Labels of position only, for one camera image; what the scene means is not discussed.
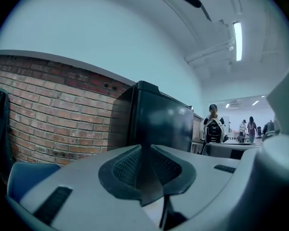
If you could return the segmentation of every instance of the ceiling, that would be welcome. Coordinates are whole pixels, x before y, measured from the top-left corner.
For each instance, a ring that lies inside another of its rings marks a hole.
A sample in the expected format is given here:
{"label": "ceiling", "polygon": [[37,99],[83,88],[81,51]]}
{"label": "ceiling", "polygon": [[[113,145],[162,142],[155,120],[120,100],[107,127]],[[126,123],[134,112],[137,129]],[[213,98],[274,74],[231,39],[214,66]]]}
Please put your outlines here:
{"label": "ceiling", "polygon": [[[289,28],[270,0],[122,0],[168,33],[203,84],[208,80],[265,77],[289,67]],[[236,61],[233,22],[242,23],[243,57]]]}
{"label": "ceiling", "polygon": [[219,112],[220,111],[231,111],[231,110],[248,110],[248,109],[267,109],[270,108],[268,101],[265,97],[256,96],[256,97],[248,97],[242,99],[233,99],[233,100],[225,100],[213,102],[217,105]]}

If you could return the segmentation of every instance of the whiteboard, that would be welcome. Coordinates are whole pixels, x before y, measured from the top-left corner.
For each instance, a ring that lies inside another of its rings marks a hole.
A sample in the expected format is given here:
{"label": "whiteboard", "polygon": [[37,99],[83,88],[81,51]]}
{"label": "whiteboard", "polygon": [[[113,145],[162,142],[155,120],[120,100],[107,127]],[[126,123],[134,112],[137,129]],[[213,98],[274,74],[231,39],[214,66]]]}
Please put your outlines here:
{"label": "whiteboard", "polygon": [[225,122],[225,127],[224,127],[224,131],[225,133],[229,132],[229,117],[228,116],[222,116],[223,121]]}

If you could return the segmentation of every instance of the refrigerator logo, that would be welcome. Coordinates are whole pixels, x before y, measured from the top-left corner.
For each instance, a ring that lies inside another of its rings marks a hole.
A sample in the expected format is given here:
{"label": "refrigerator logo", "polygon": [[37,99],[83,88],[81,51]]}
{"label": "refrigerator logo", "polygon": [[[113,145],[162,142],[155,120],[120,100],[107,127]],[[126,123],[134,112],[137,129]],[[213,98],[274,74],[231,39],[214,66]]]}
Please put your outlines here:
{"label": "refrigerator logo", "polygon": [[180,115],[185,115],[185,110],[184,109],[179,109],[179,114]]}

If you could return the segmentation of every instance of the long dark hair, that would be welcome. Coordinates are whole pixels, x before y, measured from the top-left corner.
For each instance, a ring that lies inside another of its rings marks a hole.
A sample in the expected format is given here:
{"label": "long dark hair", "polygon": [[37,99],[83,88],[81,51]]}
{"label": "long dark hair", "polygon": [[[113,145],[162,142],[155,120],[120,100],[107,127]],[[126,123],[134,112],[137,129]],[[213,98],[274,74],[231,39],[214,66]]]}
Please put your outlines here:
{"label": "long dark hair", "polygon": [[217,118],[217,105],[216,104],[211,104],[209,107],[210,111],[210,119],[212,118]]}

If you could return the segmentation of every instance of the backpack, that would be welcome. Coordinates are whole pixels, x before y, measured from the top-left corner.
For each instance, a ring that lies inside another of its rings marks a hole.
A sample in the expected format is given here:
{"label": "backpack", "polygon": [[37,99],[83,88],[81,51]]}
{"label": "backpack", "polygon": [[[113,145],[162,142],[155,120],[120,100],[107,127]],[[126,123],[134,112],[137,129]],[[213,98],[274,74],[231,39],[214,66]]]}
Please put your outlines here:
{"label": "backpack", "polygon": [[204,129],[205,142],[222,143],[224,139],[224,129],[218,118],[212,118],[207,122]]}

